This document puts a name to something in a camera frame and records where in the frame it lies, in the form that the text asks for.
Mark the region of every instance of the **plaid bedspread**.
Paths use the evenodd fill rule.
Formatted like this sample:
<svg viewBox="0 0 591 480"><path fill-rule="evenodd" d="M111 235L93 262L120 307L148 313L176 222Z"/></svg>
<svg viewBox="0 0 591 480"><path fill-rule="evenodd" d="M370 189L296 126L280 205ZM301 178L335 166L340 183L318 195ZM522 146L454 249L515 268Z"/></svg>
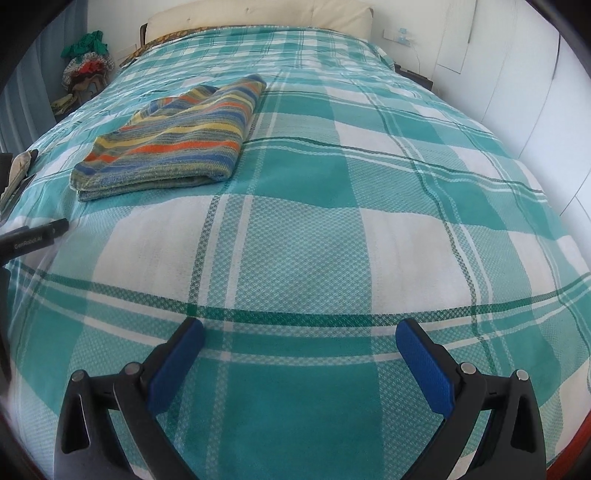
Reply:
<svg viewBox="0 0 591 480"><path fill-rule="evenodd" d="M69 175L97 136L251 72L268 86L229 181L76 200ZM396 349L408 316L458 361L530 373L549 461L589 411L590 277L573 240L489 131L375 46L312 29L191 34L34 148L2 232L72 227L9 265L8 402L48 475L69 375L143 360L187 315L206 346L158 420L201 479L400 478L441 420Z"/></svg>

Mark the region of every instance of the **blue gripper pad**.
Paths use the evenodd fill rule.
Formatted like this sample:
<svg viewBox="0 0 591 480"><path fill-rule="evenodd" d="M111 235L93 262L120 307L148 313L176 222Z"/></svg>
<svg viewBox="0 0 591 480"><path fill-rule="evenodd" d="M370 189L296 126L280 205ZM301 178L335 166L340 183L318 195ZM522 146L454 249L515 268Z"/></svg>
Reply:
<svg viewBox="0 0 591 480"><path fill-rule="evenodd" d="M152 415L168 410L204 343L205 328L199 320L195 320L148 386L146 404Z"/></svg>
<svg viewBox="0 0 591 480"><path fill-rule="evenodd" d="M431 410L448 418L456 401L453 383L407 322L396 327L396 345Z"/></svg>

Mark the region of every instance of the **striped towel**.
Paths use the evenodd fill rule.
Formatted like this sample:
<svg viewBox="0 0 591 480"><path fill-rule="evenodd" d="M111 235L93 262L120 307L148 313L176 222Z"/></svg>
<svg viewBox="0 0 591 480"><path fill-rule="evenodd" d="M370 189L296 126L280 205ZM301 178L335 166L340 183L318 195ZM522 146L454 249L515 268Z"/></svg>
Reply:
<svg viewBox="0 0 591 480"><path fill-rule="evenodd" d="M222 88L199 85L150 102L120 129L97 137L72 170L70 186L87 202L227 180L265 87L252 74Z"/></svg>

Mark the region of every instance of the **green cloth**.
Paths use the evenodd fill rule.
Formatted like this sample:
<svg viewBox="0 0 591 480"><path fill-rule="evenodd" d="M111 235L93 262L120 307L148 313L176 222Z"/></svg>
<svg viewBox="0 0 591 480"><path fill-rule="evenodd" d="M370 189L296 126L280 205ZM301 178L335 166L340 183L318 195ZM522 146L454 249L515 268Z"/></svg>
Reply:
<svg viewBox="0 0 591 480"><path fill-rule="evenodd" d="M107 45L102 42L103 32L96 30L92 33L84 35L77 43L64 48L61 52L62 58L70 57L80 60L82 55L90 51L97 52L99 55L107 55Z"/></svg>

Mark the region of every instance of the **white wall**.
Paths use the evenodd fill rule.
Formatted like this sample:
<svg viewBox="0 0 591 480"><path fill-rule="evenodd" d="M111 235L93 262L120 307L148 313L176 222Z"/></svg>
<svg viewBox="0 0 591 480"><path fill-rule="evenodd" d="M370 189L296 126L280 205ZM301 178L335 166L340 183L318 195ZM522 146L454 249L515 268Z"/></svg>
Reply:
<svg viewBox="0 0 591 480"><path fill-rule="evenodd" d="M442 99L492 130L517 157L550 90L560 36L525 0L479 0L472 16L473 3L453 0L453 5L466 10L465 25L459 27L472 29L471 41L463 37L466 53L460 69L437 60L435 87ZM461 46L454 44L458 53Z"/></svg>
<svg viewBox="0 0 591 480"><path fill-rule="evenodd" d="M548 98L520 160L591 266L591 79L564 39Z"/></svg>
<svg viewBox="0 0 591 480"><path fill-rule="evenodd" d="M89 31L102 30L109 51L117 52L137 44L139 27L157 12L191 0L89 0ZM415 40L421 74L431 77L439 53L450 0L365 0L374 8L372 42L382 47L397 63L418 71L412 48L386 40L384 28L407 28Z"/></svg>
<svg viewBox="0 0 591 480"><path fill-rule="evenodd" d="M450 0L364 0L374 8L371 41L403 67L418 73L412 48L386 40L384 28L406 28L414 40L421 62L421 75L432 78L445 30Z"/></svg>
<svg viewBox="0 0 591 480"><path fill-rule="evenodd" d="M111 55L133 45L139 47L139 28L163 10L190 0L89 0L88 30L102 30Z"/></svg>

